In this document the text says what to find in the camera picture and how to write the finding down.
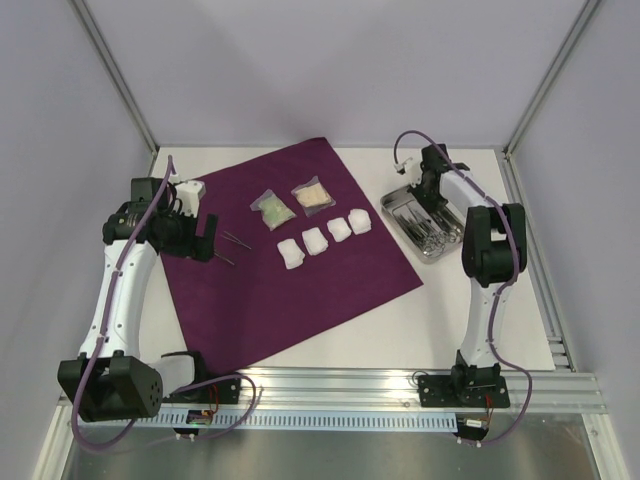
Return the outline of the steel tweezers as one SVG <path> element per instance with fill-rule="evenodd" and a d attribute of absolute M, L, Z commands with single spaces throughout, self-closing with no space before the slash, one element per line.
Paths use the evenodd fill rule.
<path fill-rule="evenodd" d="M 232 243 L 234 243 L 236 245 L 239 245 L 239 246 L 241 246 L 241 247 L 243 247 L 245 249 L 251 250 L 251 247 L 248 244 L 246 244 L 245 242 L 240 240 L 238 237 L 234 236 L 233 234 L 231 234 L 229 232 L 224 231 L 222 233 L 222 238 L 225 239 L 225 240 L 228 240 L 228 241 L 230 241 L 230 242 L 232 242 Z"/>
<path fill-rule="evenodd" d="M 231 260 L 230 258 L 228 258 L 227 256 L 223 255 L 222 253 L 220 253 L 217 250 L 214 251 L 214 256 L 216 258 L 226 262 L 227 264 L 229 264 L 231 266 L 236 266 L 236 263 L 233 260 Z"/>

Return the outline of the green gauze packet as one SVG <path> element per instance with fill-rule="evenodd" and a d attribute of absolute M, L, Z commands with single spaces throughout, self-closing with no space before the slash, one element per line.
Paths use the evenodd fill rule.
<path fill-rule="evenodd" d="M 297 215 L 271 189 L 267 189 L 254 200 L 250 209 L 260 212 L 263 223 L 270 231 L 274 231 Z"/>

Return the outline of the white gauze pad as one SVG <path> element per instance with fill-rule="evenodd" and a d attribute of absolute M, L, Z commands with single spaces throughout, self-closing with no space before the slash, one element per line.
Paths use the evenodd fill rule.
<path fill-rule="evenodd" d="M 355 235 L 361 235 L 372 229 L 372 222 L 367 210 L 352 209 L 348 215 L 351 230 Z"/>
<path fill-rule="evenodd" d="M 302 232 L 302 239 L 307 252 L 311 256 L 317 256 L 328 249 L 328 240 L 318 227 Z"/>
<path fill-rule="evenodd" d="M 289 238 L 279 242 L 277 249 L 287 270 L 293 270 L 303 264 L 305 253 L 298 246 L 295 239 Z"/>
<path fill-rule="evenodd" d="M 343 242 L 352 234 L 350 225 L 343 217 L 329 220 L 327 222 L 327 228 L 336 243 Z"/>

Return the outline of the purple cloth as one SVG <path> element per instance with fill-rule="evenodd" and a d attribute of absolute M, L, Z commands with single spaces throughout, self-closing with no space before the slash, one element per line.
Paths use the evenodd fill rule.
<path fill-rule="evenodd" d="M 335 205 L 307 217 L 291 194 L 318 176 Z M 283 240 L 324 228 L 371 203 L 323 138 L 310 139 L 204 176 L 200 210 L 218 216 L 216 245 L 236 263 L 164 256 L 162 264 L 182 333 L 208 369 L 226 374 L 266 359 L 421 286 L 378 215 L 372 229 L 331 243 L 287 270 Z M 270 231 L 251 203 L 271 189 L 296 218 Z M 251 247 L 222 238 L 226 231 Z"/>

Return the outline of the beige gauze packet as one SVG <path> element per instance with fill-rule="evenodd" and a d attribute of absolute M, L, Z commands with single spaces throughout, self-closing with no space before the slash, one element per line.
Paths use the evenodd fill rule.
<path fill-rule="evenodd" d="M 291 191 L 291 194 L 307 217 L 311 217 L 335 205 L 335 200 L 323 186 L 318 176 L 312 177 L 305 184 L 298 185 Z"/>

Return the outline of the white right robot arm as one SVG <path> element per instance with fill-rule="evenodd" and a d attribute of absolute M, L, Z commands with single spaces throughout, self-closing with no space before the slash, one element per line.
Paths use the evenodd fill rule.
<path fill-rule="evenodd" d="M 465 216 L 461 261 L 470 280 L 467 329 L 444 391 L 464 405 L 506 392 L 497 338 L 513 284 L 527 266 L 526 212 L 520 203 L 500 203 L 474 179 L 467 165 L 454 163 L 446 146 L 421 150 L 421 180 L 412 193 L 432 213 L 446 206 Z"/>

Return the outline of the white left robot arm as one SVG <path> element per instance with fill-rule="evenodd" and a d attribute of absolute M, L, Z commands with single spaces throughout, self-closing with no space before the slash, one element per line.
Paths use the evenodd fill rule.
<path fill-rule="evenodd" d="M 86 423 L 155 416 L 178 392 L 197 401 L 209 389 L 202 355 L 163 354 L 140 358 L 140 325 L 147 284 L 160 254 L 207 262 L 214 256 L 217 218 L 206 218 L 197 235 L 203 182 L 145 177 L 131 182 L 131 198 L 102 227 L 104 275 L 96 310 L 78 356 L 60 363 L 58 382 L 78 404 Z"/>

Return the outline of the instruments in tray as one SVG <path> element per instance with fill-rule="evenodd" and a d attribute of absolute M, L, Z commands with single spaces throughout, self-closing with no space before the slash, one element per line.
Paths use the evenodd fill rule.
<path fill-rule="evenodd" d="M 464 226 L 448 208 L 428 213 L 413 200 L 396 208 L 393 216 L 425 261 L 436 261 L 462 242 Z"/>

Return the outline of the steel instrument tray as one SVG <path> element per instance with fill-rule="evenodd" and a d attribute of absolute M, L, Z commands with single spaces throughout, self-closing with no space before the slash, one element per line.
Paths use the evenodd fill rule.
<path fill-rule="evenodd" d="M 448 207 L 429 213 L 408 186 L 382 196 L 380 205 L 383 216 L 422 263 L 433 264 L 462 244 L 464 224 L 459 216 Z"/>

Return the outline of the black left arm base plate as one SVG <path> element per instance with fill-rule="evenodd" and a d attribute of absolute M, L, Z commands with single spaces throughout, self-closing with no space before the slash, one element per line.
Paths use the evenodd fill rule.
<path fill-rule="evenodd" d="M 237 405 L 241 392 L 241 379 L 231 378 L 198 389 L 183 392 L 182 395 L 191 403 L 215 405 Z"/>

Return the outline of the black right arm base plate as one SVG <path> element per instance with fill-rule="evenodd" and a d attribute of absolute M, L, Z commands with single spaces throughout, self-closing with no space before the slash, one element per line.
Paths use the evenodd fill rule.
<path fill-rule="evenodd" d="M 419 402 L 424 408 L 506 409 L 511 406 L 502 376 L 462 380 L 452 375 L 421 374 L 416 377 L 416 383 Z"/>

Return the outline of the aluminium front rail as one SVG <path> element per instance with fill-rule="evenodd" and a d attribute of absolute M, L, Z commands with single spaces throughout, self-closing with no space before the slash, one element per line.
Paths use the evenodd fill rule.
<path fill-rule="evenodd" d="M 423 410 L 412 369 L 251 367 L 241 373 L 261 392 L 261 410 Z M 529 413 L 607 412 L 593 374 L 535 371 L 531 377 Z"/>

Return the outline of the left aluminium frame post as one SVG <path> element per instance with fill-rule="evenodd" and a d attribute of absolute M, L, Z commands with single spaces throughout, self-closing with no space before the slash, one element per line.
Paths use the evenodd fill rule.
<path fill-rule="evenodd" d="M 104 67 L 107 76 L 114 86 L 117 95 L 123 103 L 129 117 L 136 130 L 141 136 L 147 150 L 155 158 L 159 151 L 159 144 L 156 141 L 148 122 L 144 118 L 141 108 L 134 98 L 122 71 L 113 55 L 106 38 L 91 11 L 89 3 L 84 0 L 69 0 L 69 6 L 74 11 L 81 27 L 88 37 L 94 52 Z"/>

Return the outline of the aluminium frame post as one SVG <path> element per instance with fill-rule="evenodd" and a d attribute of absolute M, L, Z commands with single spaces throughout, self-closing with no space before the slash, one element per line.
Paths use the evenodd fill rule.
<path fill-rule="evenodd" d="M 69 6 L 74 11 L 81 27 L 88 37 L 94 52 L 104 67 L 107 76 L 114 86 L 117 95 L 123 103 L 129 117 L 136 130 L 141 136 L 147 150 L 155 158 L 159 151 L 159 144 L 156 141 L 148 122 L 144 118 L 141 108 L 134 98 L 122 71 L 113 55 L 106 38 L 91 11 L 89 3 L 84 0 L 69 0 Z"/>
<path fill-rule="evenodd" d="M 527 103 L 502 149 L 506 159 L 510 160 L 515 155 L 602 4 L 602 0 L 587 0 L 583 2 L 576 18 L 562 39 L 533 96 Z"/>

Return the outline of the right aluminium frame post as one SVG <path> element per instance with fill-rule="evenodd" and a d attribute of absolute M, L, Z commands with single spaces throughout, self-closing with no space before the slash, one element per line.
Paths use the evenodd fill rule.
<path fill-rule="evenodd" d="M 510 160 L 515 155 L 602 4 L 602 0 L 587 0 L 583 2 L 576 18 L 562 39 L 533 96 L 527 103 L 502 149 L 506 159 Z"/>

